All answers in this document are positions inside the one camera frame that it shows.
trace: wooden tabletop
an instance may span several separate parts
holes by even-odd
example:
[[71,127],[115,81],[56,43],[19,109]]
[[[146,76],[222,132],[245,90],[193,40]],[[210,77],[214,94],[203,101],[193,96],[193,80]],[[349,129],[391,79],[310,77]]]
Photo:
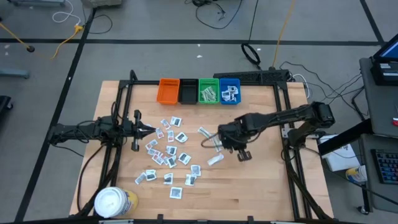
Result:
[[[293,108],[307,104],[302,83],[289,83],[288,87]],[[117,88],[117,81],[103,82],[95,118],[110,114]],[[129,110],[131,119],[134,110],[139,109],[144,124],[162,128],[167,135],[160,121],[162,119],[170,121],[172,116],[182,118],[181,127],[172,126],[172,129],[175,135],[183,131],[188,136],[188,141],[183,144],[177,141],[167,143],[167,138],[157,139],[154,133],[139,141],[141,150],[133,152],[130,150],[132,138],[128,139],[123,147],[116,186],[136,193],[139,203],[135,211],[121,218],[156,219],[158,214],[164,214],[165,219],[175,220],[247,220],[247,216],[252,215],[259,221],[294,220],[285,163],[280,158],[282,142],[279,127],[267,128],[257,141],[248,144],[248,151],[253,157],[250,161],[239,162],[235,152],[230,154],[228,151],[223,151],[224,159],[211,167],[207,164],[207,160],[217,153],[214,149],[200,146],[204,136],[197,132],[202,126],[209,132],[215,133],[219,124],[231,122],[245,113],[275,112],[272,87],[242,86],[242,102],[236,106],[161,105],[156,102],[157,88],[157,85],[133,86]],[[155,149],[164,153],[166,145],[177,146],[177,155],[186,152],[192,156],[191,161],[187,166],[177,161],[178,165],[173,169],[157,165],[145,149],[145,145],[153,139],[159,142]],[[83,164],[99,146],[98,141],[90,141]],[[317,150],[314,140],[308,139],[307,147]],[[103,149],[86,168],[81,185],[81,206],[98,187],[104,152]],[[308,191],[321,208],[332,217],[333,212],[319,156],[306,150],[301,150],[300,153]],[[201,165],[201,177],[197,178],[195,186],[187,186],[185,176],[190,174],[192,164]],[[134,180],[146,169],[156,169],[157,180],[151,182],[145,180],[140,185],[135,184]],[[163,176],[169,172],[174,173],[172,187],[183,188],[181,200],[169,198],[171,186],[163,184]],[[296,191],[300,216],[304,217],[301,194],[298,189]],[[76,212],[75,194],[70,213]]]

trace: white cable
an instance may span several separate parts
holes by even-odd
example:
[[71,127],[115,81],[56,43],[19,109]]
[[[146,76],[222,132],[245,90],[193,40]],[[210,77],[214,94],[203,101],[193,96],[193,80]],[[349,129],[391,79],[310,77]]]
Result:
[[307,99],[310,98],[310,87],[308,86],[306,79],[301,74],[295,74],[295,75],[293,75],[293,78],[297,77],[297,76],[300,76],[304,80],[305,86],[307,87]]
[[[72,14],[73,13],[73,4],[69,0],[65,0],[65,1],[70,4],[70,7],[72,8],[71,11],[70,12],[56,12],[56,13],[52,14],[52,20],[54,22],[61,23],[61,22],[65,22],[70,16],[72,16],[72,17],[75,17],[75,18],[79,19],[79,22],[76,23],[76,25],[78,26],[80,24],[80,22],[81,22],[81,19],[78,16]],[[58,21],[58,20],[55,20],[55,18],[54,18],[55,15],[57,15],[57,14],[64,14],[64,15],[67,15],[67,16],[66,16],[66,18]]]

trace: computer screen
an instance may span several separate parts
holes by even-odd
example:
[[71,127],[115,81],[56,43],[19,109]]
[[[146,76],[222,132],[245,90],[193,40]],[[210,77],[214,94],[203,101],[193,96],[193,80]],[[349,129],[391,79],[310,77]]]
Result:
[[385,58],[398,58],[398,40],[392,44],[388,49],[386,49],[381,57]]

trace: gray floor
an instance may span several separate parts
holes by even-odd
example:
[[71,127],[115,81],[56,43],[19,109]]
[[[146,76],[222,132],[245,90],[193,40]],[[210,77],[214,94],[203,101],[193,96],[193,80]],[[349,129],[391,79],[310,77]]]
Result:
[[[71,0],[75,14],[83,19],[81,3]],[[395,0],[366,0],[385,40],[398,32]],[[220,1],[229,19],[239,1]],[[102,9],[96,15],[107,14],[114,22],[107,34],[90,34],[89,39],[247,39],[256,2],[244,1],[240,12],[229,27],[213,30],[198,23],[195,7],[183,0],[135,0],[124,1],[122,7]],[[260,0],[254,23],[252,39],[276,40],[282,27],[290,1]],[[288,23],[283,40],[332,40],[376,41],[359,0],[300,0]],[[222,26],[226,21],[215,22],[216,9],[207,6],[200,15]],[[70,18],[62,24],[51,20],[54,12],[69,11],[58,6],[35,5],[14,7],[0,2],[0,16],[4,24],[22,38],[64,39],[73,32],[76,23]],[[108,27],[108,21],[97,19],[91,31]],[[0,30],[0,38],[9,35]],[[20,44],[0,43],[0,67],[30,70],[28,80],[0,78],[0,95],[9,95],[14,102],[12,113],[0,129],[0,222],[15,218],[33,166],[39,154],[45,133],[57,104],[65,77],[75,55],[77,44],[65,44],[55,60],[52,55],[56,44],[34,44],[38,54],[30,54]],[[254,45],[267,68],[274,55],[275,45]],[[369,57],[378,47],[282,45],[277,66],[288,60],[302,63],[332,87],[359,73],[358,60]],[[300,67],[284,65],[293,74],[300,73],[308,82],[322,85],[314,75]],[[134,69],[141,80],[157,80],[160,77],[211,77],[218,72],[250,71],[255,68],[244,58],[239,45],[197,44],[86,44],[77,66],[61,123],[74,124],[92,119],[100,85],[103,80],[120,80]],[[359,80],[348,90],[362,86]],[[322,85],[327,93],[331,90]],[[322,100],[323,93],[310,85],[309,101]],[[362,93],[357,102],[367,111]],[[336,124],[329,133],[339,133],[360,122],[358,115],[341,99],[335,100],[332,110]],[[84,145],[77,142],[65,144],[83,153]],[[50,148],[43,171],[25,216],[26,220],[57,218],[68,215],[81,158],[67,151]],[[335,217],[350,222],[380,223],[380,220],[396,220],[398,215],[375,211],[369,216],[359,214],[355,207],[362,204],[361,191],[340,179],[326,174],[328,190]]]

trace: plastic bin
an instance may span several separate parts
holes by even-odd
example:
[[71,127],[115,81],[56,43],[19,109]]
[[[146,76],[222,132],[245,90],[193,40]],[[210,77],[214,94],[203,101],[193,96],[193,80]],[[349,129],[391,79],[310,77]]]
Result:
[[[216,93],[216,101],[207,102],[203,99],[201,91],[209,86],[212,87],[213,91]],[[217,78],[200,78],[199,79],[199,91],[198,91],[198,101],[203,104],[216,104],[220,102],[220,81]]]
[[183,105],[195,105],[198,103],[199,79],[181,78],[178,102]]
[[241,102],[241,81],[238,78],[220,78],[220,96],[222,91],[228,90],[228,86],[236,86],[239,93],[235,95],[236,101],[225,101],[222,97],[220,102],[222,105],[236,105]]
[[179,87],[180,79],[161,78],[159,82],[159,89],[157,90],[156,101],[165,105],[176,105],[178,101]]

